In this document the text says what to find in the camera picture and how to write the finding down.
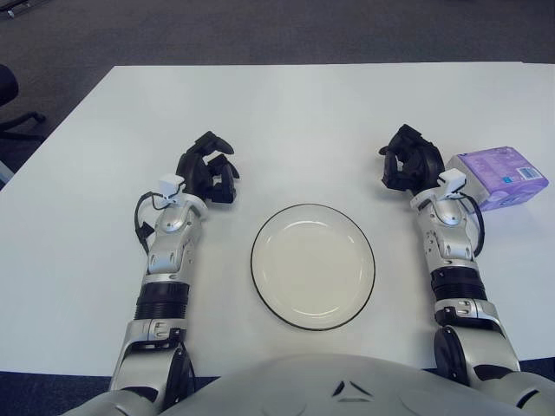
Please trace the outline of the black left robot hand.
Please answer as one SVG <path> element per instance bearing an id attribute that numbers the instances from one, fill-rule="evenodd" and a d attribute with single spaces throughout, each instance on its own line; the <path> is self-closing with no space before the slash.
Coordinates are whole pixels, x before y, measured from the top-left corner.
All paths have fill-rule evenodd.
<path id="1" fill-rule="evenodd" d="M 204 133 L 181 155 L 176 175 L 185 181 L 184 193 L 203 201 L 231 204 L 236 196 L 236 167 L 226 155 L 234 154 L 232 146 L 212 131 Z"/>

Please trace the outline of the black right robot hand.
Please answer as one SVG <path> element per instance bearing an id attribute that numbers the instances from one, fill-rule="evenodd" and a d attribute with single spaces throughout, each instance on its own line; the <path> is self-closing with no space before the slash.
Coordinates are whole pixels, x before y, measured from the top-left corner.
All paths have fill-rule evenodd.
<path id="1" fill-rule="evenodd" d="M 388 189 L 416 195 L 438 187 L 437 179 L 445 171 L 438 148 L 407 124 L 378 153 L 384 157 L 382 182 Z"/>

